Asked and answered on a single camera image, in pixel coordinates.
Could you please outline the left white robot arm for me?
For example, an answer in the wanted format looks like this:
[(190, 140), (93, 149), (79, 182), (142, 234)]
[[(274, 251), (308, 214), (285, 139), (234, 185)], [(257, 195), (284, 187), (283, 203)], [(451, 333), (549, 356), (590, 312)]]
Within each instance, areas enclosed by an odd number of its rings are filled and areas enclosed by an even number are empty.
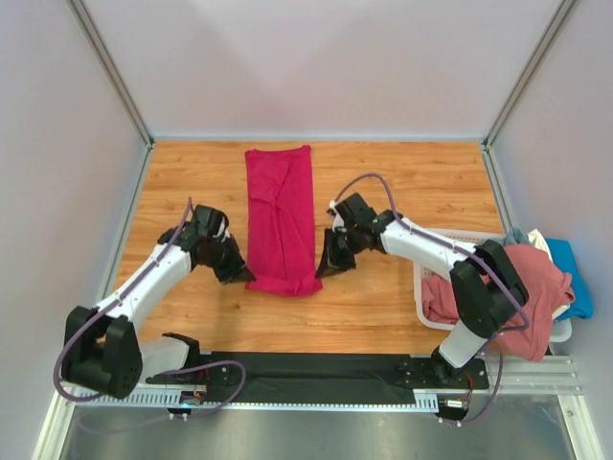
[(195, 382), (204, 367), (197, 340), (165, 333), (141, 344), (138, 332), (168, 292), (197, 267), (209, 267), (223, 285), (255, 277), (240, 255), (227, 216), (205, 205), (187, 205), (177, 226), (163, 233), (146, 261), (117, 290), (91, 308), (77, 306), (65, 324), (64, 345), (53, 371), (56, 391), (69, 401), (64, 382), (89, 390), (83, 402), (122, 400), (141, 381), (172, 376)]

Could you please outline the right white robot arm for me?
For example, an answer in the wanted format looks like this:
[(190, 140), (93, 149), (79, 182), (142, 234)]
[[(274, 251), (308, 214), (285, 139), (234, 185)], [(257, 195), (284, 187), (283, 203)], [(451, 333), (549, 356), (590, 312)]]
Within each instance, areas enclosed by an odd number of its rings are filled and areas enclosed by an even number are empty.
[(497, 335), (511, 330), (508, 322), (515, 316), (523, 321), (519, 329), (528, 327), (528, 290), (498, 242), (450, 239), (394, 208), (377, 213), (358, 193), (332, 201), (328, 214), (332, 226), (325, 230), (318, 279), (354, 269), (357, 254), (376, 250), (422, 265), (451, 285), (459, 320), (430, 357), (438, 384), (450, 387), (463, 379), (469, 362)]

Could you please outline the magenta t shirt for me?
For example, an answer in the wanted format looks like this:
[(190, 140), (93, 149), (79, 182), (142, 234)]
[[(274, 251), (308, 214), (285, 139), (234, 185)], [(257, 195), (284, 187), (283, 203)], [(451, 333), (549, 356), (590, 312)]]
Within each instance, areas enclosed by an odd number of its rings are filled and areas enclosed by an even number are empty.
[(315, 277), (311, 147), (245, 152), (248, 193), (247, 266), (254, 291), (305, 297), (322, 289)]

